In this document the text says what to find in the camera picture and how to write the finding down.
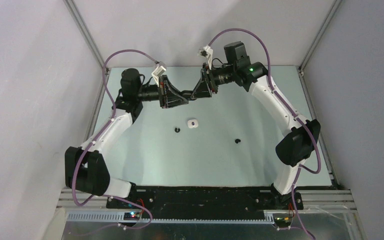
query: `purple cable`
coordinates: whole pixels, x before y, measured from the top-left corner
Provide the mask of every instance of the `purple cable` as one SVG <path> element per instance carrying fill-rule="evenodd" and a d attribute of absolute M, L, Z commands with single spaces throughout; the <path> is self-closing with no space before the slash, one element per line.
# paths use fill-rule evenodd
<path fill-rule="evenodd" d="M 255 39 L 257 39 L 259 41 L 259 43 L 261 44 L 262 48 L 264 49 L 264 52 L 265 52 L 265 55 L 267 56 L 267 70 L 268 70 L 268 76 L 267 76 L 267 81 L 268 81 L 268 84 L 270 85 L 270 88 L 273 90 L 275 89 L 273 87 L 273 83 L 272 83 L 272 71 L 271 71 L 271 65 L 270 65 L 270 57 L 269 57 L 269 51 L 267 50 L 267 47 L 266 45 L 264 45 L 264 42 L 257 36 L 255 35 L 253 32 L 251 31 L 248 31 L 246 29 L 243 29 L 243 28 L 229 28 L 229 29 L 226 29 L 226 30 L 223 30 L 221 31 L 219 34 L 217 34 L 209 43 L 208 43 L 208 46 L 211 47 L 211 45 L 214 43 L 214 41 L 220 37 L 220 35 L 224 34 L 224 33 L 227 33 L 227 32 L 233 32 L 233 31 L 238 31 L 238 32 L 244 32 L 244 33 L 247 33 L 251 36 L 253 36 Z"/>
<path fill-rule="evenodd" d="M 145 207 L 143 207 L 143 206 L 141 206 L 139 204 L 133 203 L 133 202 L 131 202 L 129 200 L 126 200 L 124 198 L 118 197 L 118 196 L 113 196 L 113 198 L 115 198 L 117 200 L 120 200 L 120 201 L 123 201 L 123 202 L 128 203 L 128 204 L 131 204 L 131 205 L 133 205 L 135 207 L 138 207 L 138 208 L 144 210 L 145 212 L 147 212 L 149 214 L 149 221 L 145 225 L 142 225 L 142 226 L 126 226 L 126 225 L 121 225 L 121 226 L 123 226 L 123 228 L 126 228 L 126 229 L 143 229 L 146 226 L 148 226 L 149 224 L 151 224 L 151 222 L 153 220 L 153 215 L 152 215 L 152 213 L 147 208 L 145 208 Z M 89 236 L 89 235 L 95 234 L 95 233 L 97 233 L 97 232 L 99 232 L 99 231 L 101 231 L 103 229 L 106 229 L 106 228 L 109 228 L 109 227 L 116 227 L 116 226 L 120 227 L 120 225 L 118 223 L 110 223 L 110 224 L 107 224 L 105 226 L 102 226 L 102 227 L 100 227 L 98 229 L 95 229 L 95 230 L 87 232 L 87 233 L 80 233 L 80 234 L 79 233 L 70 233 L 70 234 L 73 235 L 73 236 L 76 236 L 76 237 L 84 237 L 84 236 Z"/>
<path fill-rule="evenodd" d="M 296 176 L 295 176 L 295 179 L 293 180 L 292 182 L 292 187 L 290 188 L 290 194 L 292 195 L 292 204 L 293 204 L 293 208 L 295 209 L 295 213 L 296 213 L 296 217 L 298 218 L 299 220 L 299 223 L 301 224 L 301 227 L 302 227 L 302 230 L 310 237 L 312 238 L 313 240 L 316 240 L 316 237 L 306 229 L 306 227 L 304 226 L 304 223 L 303 221 L 301 220 L 301 217 L 300 217 L 300 214 L 298 213 L 298 208 L 297 208 L 297 204 L 295 203 L 295 184 L 297 183 L 298 181 L 298 177 L 300 176 L 300 173 L 301 173 L 301 167 L 302 165 L 299 165 L 299 168 L 298 168 L 298 171 L 296 171 Z"/>
<path fill-rule="evenodd" d="M 264 49 L 264 52 L 265 52 L 265 56 L 267 57 L 267 71 L 268 71 L 268 74 L 267 74 L 267 82 L 268 82 L 268 85 L 271 89 L 271 91 L 273 92 L 274 95 L 276 95 L 276 97 L 283 103 L 283 105 L 288 109 L 288 111 L 292 114 L 292 116 L 294 118 L 296 118 L 296 120 L 302 125 L 302 127 L 305 129 L 305 131 L 307 132 L 308 136 L 310 137 L 311 139 L 311 143 L 313 144 L 314 146 L 314 150 L 315 150 L 315 155 L 317 157 L 317 170 L 314 171 L 314 170 L 311 170 L 309 169 L 308 167 L 304 166 L 304 165 L 301 165 L 302 168 L 304 168 L 305 170 L 309 171 L 310 173 L 312 174 L 318 174 L 320 173 L 320 171 L 322 170 L 322 160 L 320 158 L 320 153 L 319 153 L 319 148 L 317 147 L 317 143 L 316 143 L 316 140 L 313 136 L 313 134 L 311 133 L 311 131 L 308 129 L 308 127 L 305 125 L 305 123 L 299 119 L 297 116 L 297 114 L 295 113 L 295 111 L 292 109 L 291 106 L 289 106 L 289 104 L 284 100 L 284 98 L 275 90 L 275 87 L 273 86 L 273 82 L 272 82 L 272 71 L 271 71 L 271 64 L 270 64 L 270 57 L 269 57 L 269 51 L 267 50 L 267 47 L 266 45 L 263 43 L 263 41 L 257 36 L 255 35 L 253 32 L 249 31 L 249 30 L 246 30 L 246 29 L 243 29 L 243 28 L 228 28 L 226 30 L 223 30 L 221 32 L 219 32 L 209 43 L 208 43 L 208 46 L 211 47 L 211 45 L 214 43 L 214 41 L 220 37 L 222 34 L 224 33 L 227 33 L 227 32 L 233 32 L 233 31 L 238 31 L 238 32 L 244 32 L 244 33 L 247 33 L 251 36 L 253 36 L 255 39 L 257 39 L 257 41 L 261 44 L 262 48 Z"/>
<path fill-rule="evenodd" d="M 279 228 L 279 230 L 291 230 L 291 229 L 299 229 L 299 230 L 304 230 L 302 227 L 298 227 L 298 226 L 291 226 L 290 228 L 289 227 L 277 227 L 277 226 L 273 226 L 274 228 Z M 316 237 L 308 231 L 308 234 L 313 238 L 313 239 L 316 239 Z"/>
<path fill-rule="evenodd" d="M 295 184 L 297 183 L 297 180 L 298 180 L 298 177 L 300 176 L 300 173 L 301 173 L 301 168 L 304 168 L 305 170 L 309 171 L 310 173 L 312 174 L 318 174 L 320 173 L 320 171 L 322 170 L 322 160 L 320 158 L 320 153 L 319 153 L 319 148 L 317 147 L 317 143 L 316 143 L 316 139 L 314 138 L 313 134 L 311 133 L 311 131 L 309 130 L 309 128 L 305 125 L 305 123 L 299 118 L 297 117 L 298 115 L 295 113 L 295 111 L 292 109 L 292 107 L 285 101 L 285 99 L 275 90 L 275 87 L 273 86 L 273 82 L 272 82 L 272 71 L 271 71 L 271 65 L 270 65 L 270 57 L 269 57 L 269 51 L 267 50 L 266 48 L 266 45 L 264 45 L 263 41 L 257 36 L 255 35 L 253 32 L 249 31 L 249 30 L 246 30 L 246 29 L 243 29 L 243 28 L 229 28 L 229 29 L 226 29 L 226 30 L 223 30 L 221 31 L 220 33 L 218 33 L 209 43 L 208 43 L 208 46 L 211 46 L 214 41 L 220 37 L 222 34 L 224 33 L 227 33 L 227 32 L 232 32 L 232 31 L 238 31 L 238 32 L 244 32 L 244 33 L 247 33 L 251 36 L 253 36 L 255 39 L 258 40 L 258 42 L 261 44 L 262 48 L 264 49 L 265 51 L 265 55 L 267 57 L 267 83 L 271 89 L 271 91 L 273 92 L 274 95 L 276 95 L 276 97 L 282 102 L 282 104 L 288 109 L 288 111 L 292 114 L 292 116 L 294 117 L 294 119 L 296 119 L 299 124 L 302 125 L 302 127 L 305 129 L 305 131 L 307 132 L 308 136 L 310 137 L 311 139 L 311 143 L 313 144 L 314 146 L 314 150 L 315 150 L 315 155 L 317 157 L 317 170 L 314 171 L 314 170 L 311 170 L 309 169 L 308 167 L 304 166 L 304 165 L 299 165 L 299 168 L 298 168 L 298 171 L 296 173 L 296 176 L 295 176 L 295 180 L 293 181 L 292 183 L 292 188 L 291 188 L 291 195 L 292 195 L 292 202 L 293 202 L 293 207 L 295 208 L 295 212 L 296 212 L 296 216 L 298 217 L 299 219 L 299 222 L 301 223 L 301 226 L 302 226 L 302 230 L 304 230 L 304 232 L 309 236 L 311 237 L 313 240 L 316 239 L 316 237 L 314 237 L 313 234 L 311 234 L 311 232 L 307 231 L 304 224 L 303 224 L 303 221 L 301 221 L 301 218 L 300 218 L 300 215 L 298 214 L 298 210 L 297 210 L 297 205 L 295 204 L 295 197 L 294 197 L 294 186 Z"/>
<path fill-rule="evenodd" d="M 114 52 L 113 54 L 111 54 L 107 59 L 106 61 L 103 63 L 103 66 L 102 66 L 102 83 L 103 83 L 103 87 L 105 88 L 105 92 L 106 94 L 108 94 L 108 97 L 109 99 L 111 100 L 111 103 L 112 103 L 112 114 L 111 114 L 111 119 L 114 118 L 114 116 L 116 115 L 116 102 L 114 101 L 113 99 L 113 96 L 111 96 L 111 93 L 110 93 L 110 90 L 108 89 L 107 87 L 107 82 L 105 81 L 105 73 L 107 72 L 107 64 L 108 62 L 110 61 L 111 58 L 113 58 L 115 55 L 117 54 L 121 54 L 121 53 L 127 53 L 127 52 L 132 52 L 132 53 L 138 53 L 138 54 L 142 54 L 144 55 L 145 57 L 149 58 L 150 60 L 152 60 L 154 63 L 157 63 L 157 61 L 149 56 L 148 54 L 144 53 L 143 51 L 139 51 L 139 50 L 136 50 L 136 49 L 125 49 L 125 50 L 120 50 L 120 51 L 116 51 Z M 76 197 L 76 181 L 77 181 L 77 174 L 79 173 L 79 168 L 80 168 L 80 165 L 82 164 L 82 161 L 83 161 L 83 158 L 85 157 L 86 153 L 89 151 L 89 149 L 92 147 L 92 142 L 93 141 L 96 141 L 101 135 L 102 133 L 108 128 L 108 126 L 111 124 L 111 119 L 108 120 L 108 122 L 99 130 L 99 132 L 96 134 L 96 136 L 92 139 L 92 141 L 86 146 L 86 148 L 83 150 L 82 154 L 80 155 L 78 161 L 77 161 L 77 164 L 74 168 L 74 173 L 73 173 L 73 179 L 72 179 L 72 183 L 71 183 L 71 193 L 72 193 L 72 198 L 73 198 L 73 202 L 79 206 L 79 207 L 82 207 L 84 206 L 87 202 L 89 202 L 89 200 L 93 197 L 93 195 L 90 195 L 84 202 L 80 203 L 78 200 L 77 200 L 77 197 Z"/>
<path fill-rule="evenodd" d="M 110 61 L 110 59 L 113 58 L 115 55 L 118 55 L 118 54 L 121 54 L 121 53 L 127 53 L 127 52 L 142 54 L 145 57 L 147 57 L 150 60 L 152 60 L 154 63 L 158 63 L 158 61 L 156 61 L 153 57 L 149 56 L 148 54 L 144 53 L 143 51 L 139 51 L 139 50 L 136 50 L 136 49 L 125 49 L 125 50 L 116 51 L 116 52 L 111 54 L 106 59 L 106 61 L 103 63 L 103 66 L 102 66 L 102 83 L 103 83 L 103 86 L 105 88 L 105 92 L 108 94 L 108 97 L 109 97 L 109 99 L 111 100 L 111 103 L 112 103 L 111 119 L 114 118 L 114 116 L 116 115 L 116 109 L 117 108 L 116 108 L 116 103 L 115 103 L 115 101 L 113 99 L 113 96 L 111 96 L 110 90 L 107 87 L 107 82 L 105 81 L 105 73 L 107 72 L 107 64 Z M 83 150 L 83 153 L 80 155 L 80 157 L 79 157 L 79 159 L 77 161 L 77 164 L 76 164 L 76 166 L 74 168 L 74 173 L 73 173 L 73 178 L 72 178 L 72 183 L 71 183 L 71 193 L 72 193 L 73 202 L 77 206 L 79 206 L 79 207 L 84 206 L 94 196 L 94 195 L 90 195 L 84 202 L 81 202 L 81 203 L 77 199 L 77 196 L 76 196 L 76 181 L 77 181 L 77 175 L 79 173 L 80 165 L 82 164 L 83 158 L 85 157 L 86 153 L 92 147 L 92 145 L 93 145 L 92 142 L 96 141 L 102 135 L 102 133 L 108 128 L 108 126 L 111 124 L 111 119 L 108 120 L 108 122 L 99 130 L 99 132 L 96 134 L 96 136 L 92 139 L 92 141 L 86 146 L 86 148 Z M 114 198 L 117 199 L 117 200 L 129 203 L 129 204 L 131 204 L 133 206 L 136 206 L 138 208 L 141 208 L 141 209 L 143 209 L 144 211 L 146 211 L 149 214 L 150 221 L 147 224 L 145 224 L 144 226 L 141 226 L 141 227 L 127 227 L 127 228 L 129 228 L 129 229 L 141 229 L 141 228 L 144 228 L 144 227 L 148 226 L 152 222 L 152 219 L 153 219 L 152 214 L 145 207 L 142 207 L 142 206 L 140 206 L 140 205 L 138 205 L 136 203 L 130 202 L 130 201 L 128 201 L 126 199 L 123 199 L 121 197 L 118 197 L 118 196 L 114 196 Z M 114 224 L 109 224 L 109 225 L 103 226 L 103 227 L 93 231 L 92 233 L 95 233 L 97 231 L 100 231 L 102 229 L 105 229 L 105 228 L 108 228 L 108 227 L 111 227 L 111 226 L 114 226 Z"/>

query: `purple wire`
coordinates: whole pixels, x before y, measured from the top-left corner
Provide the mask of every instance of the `purple wire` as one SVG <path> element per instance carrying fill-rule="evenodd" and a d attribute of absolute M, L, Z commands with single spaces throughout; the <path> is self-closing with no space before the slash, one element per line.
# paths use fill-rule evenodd
<path fill-rule="evenodd" d="M 300 218 L 300 215 L 298 213 L 298 209 L 297 209 L 297 205 L 295 204 L 295 196 L 294 196 L 294 186 L 295 184 L 297 183 L 298 181 L 298 177 L 300 176 L 300 173 L 301 173 L 301 168 L 304 168 L 305 170 L 309 171 L 310 173 L 312 174 L 318 174 L 320 173 L 320 171 L 322 170 L 322 160 L 320 158 L 320 153 L 319 153 L 319 148 L 317 147 L 317 143 L 316 143 L 316 139 L 314 138 L 313 134 L 311 133 L 311 131 L 309 130 L 309 128 L 305 125 L 305 123 L 299 118 L 297 117 L 298 115 L 295 113 L 295 111 L 292 109 L 292 107 L 285 101 L 285 99 L 275 90 L 275 87 L 273 86 L 273 82 L 272 82 L 272 71 L 271 71 L 271 65 L 270 65 L 270 57 L 269 57 L 269 51 L 267 50 L 266 48 L 266 45 L 264 45 L 263 41 L 257 36 L 255 35 L 253 32 L 249 31 L 249 30 L 246 30 L 246 29 L 243 29 L 243 28 L 229 28 L 229 29 L 226 29 L 226 30 L 223 30 L 221 31 L 220 33 L 218 33 L 209 43 L 208 43 L 208 46 L 211 46 L 214 41 L 220 37 L 222 34 L 224 33 L 227 33 L 227 32 L 232 32 L 232 31 L 238 31 L 238 32 L 244 32 L 244 33 L 247 33 L 251 36 L 253 36 L 255 39 L 258 40 L 258 42 L 261 44 L 262 48 L 264 49 L 265 51 L 265 55 L 267 57 L 267 70 L 268 70 L 268 73 L 267 73 L 267 82 L 268 82 L 268 85 L 271 89 L 271 91 L 273 92 L 274 95 L 276 95 L 276 97 L 282 102 L 282 104 L 288 109 L 288 111 L 292 114 L 292 116 L 294 117 L 294 119 L 296 119 L 299 124 L 302 125 L 302 127 L 305 129 L 305 131 L 307 132 L 308 136 L 310 137 L 311 139 L 311 143 L 313 144 L 314 146 L 314 150 L 315 150 L 315 155 L 317 157 L 317 170 L 314 171 L 314 170 L 311 170 L 309 169 L 308 167 L 304 166 L 304 165 L 299 165 L 299 168 L 298 168 L 298 171 L 296 172 L 296 176 L 295 176 L 295 179 L 292 183 L 292 187 L 291 187 L 291 195 L 292 195 L 292 203 L 293 203 L 293 207 L 295 208 L 295 212 L 296 212 L 296 216 L 298 217 L 299 219 L 299 222 L 301 223 L 301 226 L 302 228 L 299 228 L 299 227 L 293 227 L 293 228 L 296 228 L 296 229 L 302 229 L 304 230 L 304 232 L 310 237 L 312 238 L 313 240 L 316 239 L 316 237 L 309 231 L 306 230 L 306 227 L 304 226 L 303 224 L 303 221 L 301 220 Z"/>
<path fill-rule="evenodd" d="M 110 195 L 103 195 L 103 196 L 107 197 L 107 198 L 111 198 Z M 117 200 L 120 200 L 120 201 L 123 201 L 123 202 L 128 203 L 128 204 L 131 204 L 131 205 L 133 205 L 135 207 L 138 207 L 138 208 L 144 210 L 145 212 L 147 212 L 149 214 L 149 221 L 145 225 L 142 225 L 142 226 L 126 226 L 126 225 L 122 225 L 123 228 L 126 228 L 126 229 L 143 229 L 146 226 L 148 226 L 149 224 L 151 224 L 151 222 L 153 221 L 153 215 L 152 215 L 152 213 L 147 208 L 145 208 L 145 207 L 143 207 L 143 206 L 141 206 L 139 204 L 136 204 L 134 202 L 131 202 L 129 200 L 126 200 L 124 198 L 118 197 L 118 196 L 113 196 L 113 198 L 115 198 Z M 70 233 L 70 234 L 73 235 L 73 236 L 76 236 L 76 237 L 84 237 L 84 236 L 93 235 L 93 234 L 95 234 L 95 233 L 97 233 L 97 232 L 99 232 L 99 231 L 101 231 L 103 229 L 106 229 L 106 228 L 109 228 L 109 227 L 116 227 L 116 226 L 119 227 L 119 224 L 118 223 L 110 223 L 110 224 L 107 224 L 105 226 L 102 226 L 102 227 L 100 227 L 98 229 L 95 229 L 95 230 L 87 232 L 87 233 L 80 233 L 80 234 L 79 233 Z"/>
<path fill-rule="evenodd" d="M 291 230 L 291 229 L 299 229 L 299 230 L 304 230 L 302 227 L 298 227 L 298 226 L 291 226 L 290 228 L 289 227 L 279 227 L 279 230 Z M 313 238 L 313 239 L 316 239 L 316 237 L 308 231 L 308 234 Z"/>
<path fill-rule="evenodd" d="M 229 29 L 226 29 L 226 30 L 223 30 L 221 32 L 219 32 L 209 43 L 208 43 L 208 46 L 211 47 L 211 45 L 214 43 L 214 41 L 220 37 L 222 34 L 224 33 L 227 33 L 227 32 L 233 32 L 233 31 L 238 31 L 238 32 L 244 32 L 244 33 L 247 33 L 251 36 L 253 36 L 255 39 L 257 39 L 257 41 L 261 44 L 262 48 L 264 49 L 264 52 L 265 52 L 265 55 L 267 56 L 267 70 L 268 70 L 268 76 L 267 76 L 267 81 L 268 81 L 268 84 L 270 85 L 270 88 L 272 90 L 274 90 L 275 88 L 273 87 L 273 83 L 272 83 L 272 70 L 271 70 L 271 65 L 270 65 L 270 57 L 269 57 L 269 51 L 267 50 L 267 47 L 266 45 L 264 45 L 264 42 L 257 36 L 255 35 L 253 32 L 251 31 L 248 31 L 246 29 L 243 29 L 243 28 L 229 28 Z"/>
<path fill-rule="evenodd" d="M 112 103 L 111 119 L 114 118 L 114 116 L 116 115 L 116 109 L 117 108 L 116 108 L 116 102 L 114 101 L 113 96 L 111 96 L 110 90 L 107 87 L 107 81 L 105 81 L 105 73 L 107 72 L 107 64 L 110 61 L 110 59 L 113 58 L 115 55 L 121 54 L 121 53 L 127 53 L 127 52 L 142 54 L 145 57 L 152 60 L 154 63 L 157 63 L 157 61 L 153 57 L 149 56 L 148 54 L 144 53 L 143 51 L 139 51 L 136 49 L 125 49 L 125 50 L 116 51 L 106 59 L 106 61 L 103 63 L 103 66 L 102 66 L 102 83 L 103 83 L 103 87 L 105 88 L 105 92 L 106 92 L 106 94 L 108 94 L 108 97 Z M 73 179 L 72 179 L 72 183 L 71 183 L 71 194 L 72 194 L 73 202 L 79 207 L 84 206 L 93 197 L 93 195 L 90 195 L 84 202 L 81 202 L 81 203 L 77 199 L 76 181 L 77 181 L 77 174 L 79 173 L 80 165 L 82 164 L 83 158 L 85 158 L 86 153 L 92 147 L 92 145 L 93 145 L 92 142 L 96 141 L 102 135 L 102 133 L 108 128 L 108 126 L 111 124 L 111 119 L 108 120 L 108 122 L 99 130 L 99 132 L 96 134 L 96 136 L 92 139 L 92 141 L 86 146 L 86 148 L 83 150 L 83 152 L 80 155 L 80 157 L 77 161 L 77 164 L 74 168 Z"/>
<path fill-rule="evenodd" d="M 125 202 L 125 203 L 127 203 L 127 204 L 131 204 L 132 206 L 138 207 L 138 208 L 144 210 L 145 212 L 147 212 L 148 215 L 149 215 L 149 221 L 148 221 L 145 225 L 142 225 L 142 226 L 124 226 L 126 229 L 143 229 L 143 228 L 145 228 L 146 226 L 150 225 L 151 222 L 153 221 L 154 218 L 153 218 L 153 216 L 152 216 L 152 213 L 151 213 L 146 207 L 141 206 L 141 205 L 139 205 L 139 204 L 136 204 L 136 203 L 134 203 L 134 202 L 131 202 L 131 201 L 129 201 L 129 200 L 126 200 L 126 199 L 124 199 L 124 198 L 121 198 L 121 197 L 119 197 L 119 196 L 113 196 L 113 198 L 115 198 L 115 199 L 117 199 L 117 200 L 119 200 L 119 201 Z"/>
<path fill-rule="evenodd" d="M 148 54 L 144 53 L 143 51 L 139 51 L 139 50 L 136 50 L 136 49 L 125 49 L 125 50 L 120 50 L 120 51 L 116 51 L 114 52 L 113 54 L 111 54 L 107 59 L 106 61 L 103 63 L 103 66 L 102 66 L 102 83 L 103 83 L 103 86 L 105 88 L 105 92 L 108 94 L 108 97 L 109 99 L 111 100 L 111 103 L 112 103 L 112 114 L 111 114 L 111 119 L 114 118 L 114 116 L 116 115 L 116 102 L 114 101 L 113 99 L 113 96 L 111 96 L 111 93 L 110 93 L 110 90 L 108 89 L 107 87 L 107 81 L 105 81 L 105 73 L 107 72 L 107 64 L 108 62 L 110 61 L 111 58 L 113 58 L 115 55 L 118 55 L 118 54 L 121 54 L 121 53 L 127 53 L 127 52 L 131 52 L 131 53 L 139 53 L 139 54 L 142 54 L 144 55 L 145 57 L 149 58 L 150 60 L 152 60 L 154 63 L 158 63 L 158 61 L 156 61 L 153 57 L 149 56 Z M 108 122 L 99 130 L 99 132 L 96 134 L 96 136 L 92 139 L 92 141 L 86 146 L 86 148 L 83 150 L 83 153 L 80 155 L 78 161 L 77 161 L 77 164 L 74 168 L 74 173 L 73 173 L 73 178 L 72 178 L 72 183 L 71 183 L 71 193 L 72 193 L 72 198 L 73 198 L 73 202 L 79 206 L 79 207 L 82 207 L 84 206 L 87 202 L 89 202 L 89 200 L 91 200 L 93 198 L 94 195 L 90 195 L 84 202 L 79 202 L 79 200 L 77 199 L 77 196 L 76 196 L 76 181 L 77 181 L 77 175 L 79 173 L 79 168 L 80 168 L 80 165 L 82 164 L 82 161 L 83 161 L 83 158 L 85 158 L 85 155 L 86 153 L 89 151 L 89 149 L 92 147 L 93 145 L 93 141 L 96 141 L 101 135 L 102 133 L 108 128 L 108 126 L 111 124 L 111 119 L 108 120 Z M 145 207 L 143 206 L 140 206 L 136 203 L 133 203 L 133 202 L 130 202 L 126 199 L 123 199 L 121 197 L 118 197 L 118 196 L 114 196 L 115 199 L 117 200 L 120 200 L 120 201 L 123 201 L 123 202 L 126 202 L 126 203 L 129 203 L 133 206 L 136 206 L 140 209 L 143 209 L 144 211 L 146 211 L 148 214 L 149 214 L 149 219 L 150 221 L 141 226 L 141 227 L 127 227 L 126 228 L 129 228 L 129 229 L 141 229 L 141 228 L 144 228 L 146 226 L 148 226 L 152 220 L 153 220 L 153 217 L 152 217 L 152 214 L 151 212 L 146 209 Z M 103 226 L 101 228 L 98 228 L 97 230 L 93 231 L 93 232 L 90 232 L 90 233 L 86 233 L 86 235 L 89 235 L 89 234 L 93 234 L 97 231 L 100 231 L 102 229 L 105 229 L 105 228 L 108 228 L 108 227 L 112 227 L 112 226 L 117 226 L 118 224 L 109 224 L 109 225 L 106 225 L 106 226 Z"/>
<path fill-rule="evenodd" d="M 299 223 L 301 224 L 301 227 L 302 227 L 302 230 L 310 237 L 312 238 L 313 240 L 316 240 L 316 237 L 306 229 L 306 227 L 304 226 L 304 223 L 303 221 L 301 220 L 301 217 L 300 217 L 300 214 L 298 213 L 298 208 L 297 208 L 297 204 L 295 203 L 295 184 L 297 183 L 298 181 L 298 177 L 300 176 L 300 173 L 301 173 L 301 167 L 302 165 L 299 165 L 299 168 L 298 168 L 298 171 L 296 171 L 296 176 L 295 176 L 295 179 L 293 180 L 292 182 L 292 187 L 290 188 L 290 194 L 292 195 L 292 204 L 293 204 L 293 208 L 295 209 L 295 215 L 296 217 L 298 218 L 299 220 Z"/>
<path fill-rule="evenodd" d="M 276 95 L 276 97 L 282 102 L 282 104 L 288 109 L 288 111 L 292 114 L 292 116 L 294 118 L 296 118 L 296 120 L 302 125 L 302 127 L 304 127 L 305 131 L 307 132 L 308 136 L 310 137 L 311 139 L 311 143 L 313 144 L 314 146 L 314 150 L 315 150 L 315 155 L 317 157 L 317 170 L 314 171 L 314 170 L 311 170 L 309 169 L 308 167 L 302 165 L 302 168 L 304 168 L 305 170 L 309 171 L 310 173 L 312 174 L 318 174 L 320 173 L 320 171 L 322 170 L 322 160 L 320 158 L 320 153 L 319 153 L 319 148 L 317 147 L 317 143 L 316 143 L 316 140 L 313 136 L 313 134 L 311 133 L 311 131 L 308 129 L 308 127 L 305 125 L 305 123 L 299 119 L 297 116 L 297 114 L 295 113 L 295 111 L 292 109 L 292 107 L 285 101 L 285 99 L 275 90 L 275 87 L 273 86 L 273 82 L 272 82 L 272 71 L 271 71 L 271 64 L 270 64 L 270 57 L 269 57 L 269 51 L 267 50 L 267 47 L 266 45 L 263 43 L 263 41 L 257 36 L 255 35 L 253 32 L 249 31 L 249 30 L 246 30 L 246 29 L 243 29 L 243 28 L 228 28 L 226 30 L 223 30 L 221 32 L 219 32 L 209 43 L 208 43 L 208 46 L 211 46 L 214 41 L 220 37 L 222 34 L 224 33 L 227 33 L 227 32 L 233 32 L 233 31 L 238 31 L 238 32 L 244 32 L 244 33 L 247 33 L 251 36 L 253 36 L 255 39 L 257 39 L 257 41 L 261 44 L 262 48 L 264 49 L 264 52 L 265 52 L 265 56 L 267 57 L 267 70 L 268 70 L 268 74 L 267 74 L 267 82 L 268 82 L 268 85 L 271 89 L 271 91 L 273 92 L 274 95 Z"/>

